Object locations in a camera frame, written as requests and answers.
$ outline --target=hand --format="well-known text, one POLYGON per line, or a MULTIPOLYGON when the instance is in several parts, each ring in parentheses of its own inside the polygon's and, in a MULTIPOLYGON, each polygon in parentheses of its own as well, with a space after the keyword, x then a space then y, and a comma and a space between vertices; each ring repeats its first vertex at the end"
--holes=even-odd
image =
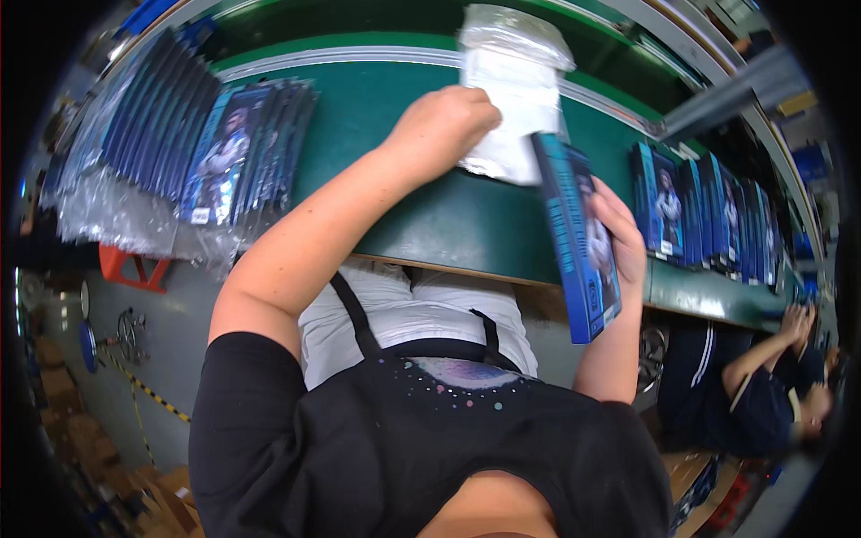
POLYGON ((596 192, 590 203, 598 220, 607 226, 613 236, 613 254, 616 256, 616 274, 622 297, 634 298, 642 303, 643 282, 646 280, 646 245, 643 244, 643 236, 625 202, 619 200, 616 193, 597 177, 592 176, 592 181, 596 192))
POLYGON ((810 322, 808 317, 809 309, 806 306, 790 305, 784 311, 784 318, 780 322, 779 334, 784 335, 790 345, 797 343, 799 340, 807 340, 810 333, 810 322))
POLYGON ((481 88, 447 86, 410 105, 379 149, 418 187, 449 171, 501 121, 481 88))

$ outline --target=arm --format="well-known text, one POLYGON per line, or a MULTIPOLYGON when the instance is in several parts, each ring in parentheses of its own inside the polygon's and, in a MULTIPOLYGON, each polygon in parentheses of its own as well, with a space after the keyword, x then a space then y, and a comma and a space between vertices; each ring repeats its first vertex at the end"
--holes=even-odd
POLYGON ((254 332, 298 360, 299 315, 359 239, 500 121, 484 90, 449 86, 418 99, 382 145, 309 196, 242 256, 215 302, 209 342, 228 332, 254 332))
POLYGON ((613 235, 622 312, 586 347, 572 389, 598 401, 630 404, 637 392, 646 246, 630 209, 604 182, 592 179, 597 192, 591 204, 613 235))
POLYGON ((795 342, 807 324, 808 311, 801 306, 789 306, 784 313, 780 332, 750 348, 739 358, 723 368, 723 388, 729 398, 735 398, 745 378, 763 367, 769 372, 777 360, 795 342))

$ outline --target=navy shirt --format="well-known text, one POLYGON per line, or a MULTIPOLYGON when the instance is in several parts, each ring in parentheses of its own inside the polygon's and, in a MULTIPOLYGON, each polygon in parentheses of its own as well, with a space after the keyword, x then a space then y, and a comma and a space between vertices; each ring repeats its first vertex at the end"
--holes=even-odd
POLYGON ((710 383, 702 418, 695 428, 700 443, 740 457, 762 457, 789 449, 792 424, 798 420, 794 394, 765 368, 749 374, 732 400, 722 382, 710 383))

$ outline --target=white stripe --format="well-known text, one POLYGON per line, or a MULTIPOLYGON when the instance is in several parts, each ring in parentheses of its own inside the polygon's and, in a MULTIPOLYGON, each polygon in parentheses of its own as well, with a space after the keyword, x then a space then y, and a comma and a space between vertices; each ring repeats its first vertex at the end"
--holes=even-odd
POLYGON ((700 369, 699 377, 697 377, 697 385, 703 380, 706 370, 709 369, 711 354, 715 351, 715 324, 709 321, 709 330, 711 331, 711 339, 709 340, 709 352, 705 356, 705 363, 700 369))
POLYGON ((709 321, 709 327, 708 327, 708 329, 706 329, 706 332, 705 332, 705 345, 703 346, 703 356, 700 357, 699 367, 697 368, 697 371, 694 373, 694 377, 691 380, 691 388, 693 388, 694 386, 697 385, 697 383, 699 382, 698 378, 702 375, 702 372, 705 371, 705 365, 708 364, 707 359, 709 357, 710 350, 711 350, 711 342, 712 342, 713 334, 714 334, 714 332, 712 331, 712 328, 711 328, 711 322, 709 321))

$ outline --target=figure image on box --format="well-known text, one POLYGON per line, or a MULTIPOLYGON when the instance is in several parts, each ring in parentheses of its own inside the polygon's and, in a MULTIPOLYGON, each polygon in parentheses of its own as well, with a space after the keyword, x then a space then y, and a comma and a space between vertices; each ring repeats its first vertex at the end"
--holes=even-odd
POLYGON ((601 309, 607 310, 616 304, 619 298, 619 282, 616 277, 610 234, 592 211, 592 204, 589 202, 595 194, 592 179, 577 174, 577 186, 585 222, 586 255, 589 257, 589 266, 598 272, 598 277, 601 279, 601 309))
POLYGON ((248 125, 248 108, 239 107, 226 114, 227 121, 219 126, 220 138, 215 141, 207 156, 197 165, 196 175, 201 179, 200 190, 197 191, 195 207, 222 206, 221 186, 227 182, 227 176, 234 164, 245 158, 251 138, 246 132, 248 125))
POLYGON ((682 202, 676 195, 670 172, 660 169, 658 176, 658 200, 654 204, 654 210, 660 218, 660 238, 678 247, 682 244, 682 202))
POLYGON ((723 177, 723 215, 729 224, 729 259, 735 261, 739 258, 739 210, 735 206, 733 190, 729 186, 729 180, 723 177))

